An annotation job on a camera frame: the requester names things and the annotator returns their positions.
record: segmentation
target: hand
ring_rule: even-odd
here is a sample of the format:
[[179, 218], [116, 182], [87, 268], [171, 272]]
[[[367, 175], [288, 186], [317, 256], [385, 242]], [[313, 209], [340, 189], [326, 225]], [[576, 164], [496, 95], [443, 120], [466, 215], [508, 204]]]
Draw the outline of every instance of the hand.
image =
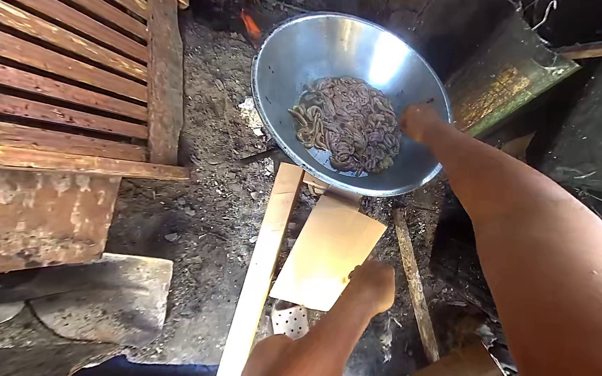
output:
[[364, 261], [350, 273], [343, 295], [358, 301], [369, 313], [376, 315], [394, 304], [394, 268], [380, 261]]
[[401, 132], [411, 139], [422, 142], [424, 133], [434, 127], [447, 124], [430, 104], [412, 104], [401, 116]]

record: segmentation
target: dirt ground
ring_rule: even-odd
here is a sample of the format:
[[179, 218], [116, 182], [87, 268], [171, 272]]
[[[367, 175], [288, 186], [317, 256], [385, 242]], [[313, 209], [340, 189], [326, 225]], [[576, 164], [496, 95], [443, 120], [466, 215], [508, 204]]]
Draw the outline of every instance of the dirt ground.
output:
[[[239, 167], [234, 163], [266, 150], [269, 137], [255, 135], [238, 105], [251, 95], [254, 49], [241, 34], [213, 29], [181, 13], [185, 43], [185, 125], [180, 161], [191, 166], [188, 181], [124, 179], [106, 252], [174, 261], [163, 334], [144, 349], [129, 350], [142, 363], [219, 363], [255, 236], [273, 183], [270, 158]], [[388, 225], [375, 248], [378, 259], [396, 269], [396, 298], [388, 315], [373, 320], [356, 346], [347, 375], [402, 375], [425, 364], [408, 299], [391, 208], [407, 208], [407, 221], [442, 353], [457, 342], [456, 325], [470, 307], [429, 271], [433, 234], [446, 189], [439, 176], [412, 193], [366, 197], [363, 211]], [[317, 197], [300, 193], [278, 262], [280, 269]], [[269, 335], [270, 302], [257, 339]]]

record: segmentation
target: cardboard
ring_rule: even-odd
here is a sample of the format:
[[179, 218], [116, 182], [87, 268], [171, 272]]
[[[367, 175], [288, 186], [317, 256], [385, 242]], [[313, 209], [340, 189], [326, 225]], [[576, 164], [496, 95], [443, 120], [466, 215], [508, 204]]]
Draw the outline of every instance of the cardboard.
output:
[[329, 196], [320, 197], [270, 296], [329, 311], [348, 275], [361, 265], [387, 227]]

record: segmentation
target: fire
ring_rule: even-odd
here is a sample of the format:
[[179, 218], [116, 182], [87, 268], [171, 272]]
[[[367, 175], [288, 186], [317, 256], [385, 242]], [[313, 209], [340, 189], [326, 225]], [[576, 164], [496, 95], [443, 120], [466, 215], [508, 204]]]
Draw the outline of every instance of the fire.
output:
[[247, 34], [250, 37], [250, 40], [257, 45], [262, 40], [262, 30], [259, 29], [259, 26], [255, 23], [255, 21], [250, 17], [244, 10], [241, 9], [241, 19], [243, 23], [246, 25]]

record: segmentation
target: forearm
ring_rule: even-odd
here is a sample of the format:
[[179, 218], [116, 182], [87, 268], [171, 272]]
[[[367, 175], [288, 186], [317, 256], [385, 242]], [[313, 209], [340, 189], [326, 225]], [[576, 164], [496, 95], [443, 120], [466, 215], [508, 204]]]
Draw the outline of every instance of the forearm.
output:
[[555, 201], [582, 206], [545, 175], [448, 124], [423, 135], [473, 223], [521, 216]]
[[445, 128], [422, 142], [469, 213], [513, 355], [530, 374], [602, 370], [602, 221], [515, 158]]
[[372, 313], [359, 299], [342, 295], [308, 334], [294, 341], [270, 376], [340, 376]]

